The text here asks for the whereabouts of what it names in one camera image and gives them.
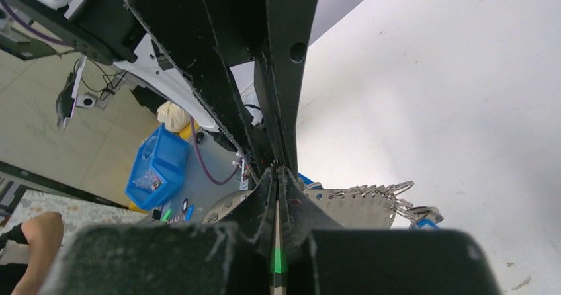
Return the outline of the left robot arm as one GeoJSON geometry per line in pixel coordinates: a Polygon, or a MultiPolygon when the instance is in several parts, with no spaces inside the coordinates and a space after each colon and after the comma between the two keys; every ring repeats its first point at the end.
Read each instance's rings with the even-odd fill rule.
{"type": "Polygon", "coordinates": [[[260,178],[298,172],[296,119],[318,0],[124,0],[147,32],[121,67],[233,143],[260,178]]]}

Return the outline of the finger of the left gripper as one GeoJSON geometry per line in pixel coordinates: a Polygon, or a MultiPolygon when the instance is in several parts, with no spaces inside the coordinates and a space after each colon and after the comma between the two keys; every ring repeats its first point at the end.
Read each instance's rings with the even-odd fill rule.
{"type": "Polygon", "coordinates": [[[275,161],[298,173],[296,119],[318,0],[263,0],[264,35],[255,81],[275,161]]]}
{"type": "Polygon", "coordinates": [[[222,55],[206,0],[124,0],[220,130],[254,179],[266,170],[252,117],[222,55]]]}

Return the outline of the operator forearm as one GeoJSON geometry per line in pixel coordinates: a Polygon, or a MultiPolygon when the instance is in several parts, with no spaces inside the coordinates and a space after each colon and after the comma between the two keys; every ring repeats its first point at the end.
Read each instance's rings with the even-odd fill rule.
{"type": "Polygon", "coordinates": [[[64,234],[62,215],[45,212],[21,225],[30,249],[26,272],[11,294],[38,294],[58,254],[64,234]]]}

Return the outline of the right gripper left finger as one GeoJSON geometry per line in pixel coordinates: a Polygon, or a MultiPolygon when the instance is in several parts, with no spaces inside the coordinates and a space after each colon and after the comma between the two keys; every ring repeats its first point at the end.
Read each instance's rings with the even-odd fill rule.
{"type": "Polygon", "coordinates": [[[62,249],[42,294],[269,294],[275,174],[214,223],[98,224],[62,249]]]}

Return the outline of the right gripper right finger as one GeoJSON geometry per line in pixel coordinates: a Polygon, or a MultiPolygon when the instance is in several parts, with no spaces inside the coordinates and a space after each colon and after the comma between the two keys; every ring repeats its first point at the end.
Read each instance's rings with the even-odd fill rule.
{"type": "Polygon", "coordinates": [[[482,248],[439,224],[282,233],[287,294],[499,294],[482,248]]]}

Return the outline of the keyring with keys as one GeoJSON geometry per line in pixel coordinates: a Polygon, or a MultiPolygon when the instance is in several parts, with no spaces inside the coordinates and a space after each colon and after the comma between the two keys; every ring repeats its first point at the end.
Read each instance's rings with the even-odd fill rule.
{"type": "Polygon", "coordinates": [[[282,233],[303,237],[317,229],[373,229],[391,227],[397,217],[410,228],[435,227],[443,216],[435,206],[414,206],[402,194],[413,181],[392,185],[355,185],[327,189],[320,182],[304,182],[284,167],[268,169],[255,190],[242,190],[221,198],[205,215],[203,224],[230,221],[246,204],[274,196],[282,233]]]}

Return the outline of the green tagged key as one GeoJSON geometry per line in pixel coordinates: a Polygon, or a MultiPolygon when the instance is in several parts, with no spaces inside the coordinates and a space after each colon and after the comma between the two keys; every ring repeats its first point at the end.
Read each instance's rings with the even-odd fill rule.
{"type": "Polygon", "coordinates": [[[286,255],[282,247],[275,247],[271,253],[271,274],[282,274],[286,272],[286,255]]]}

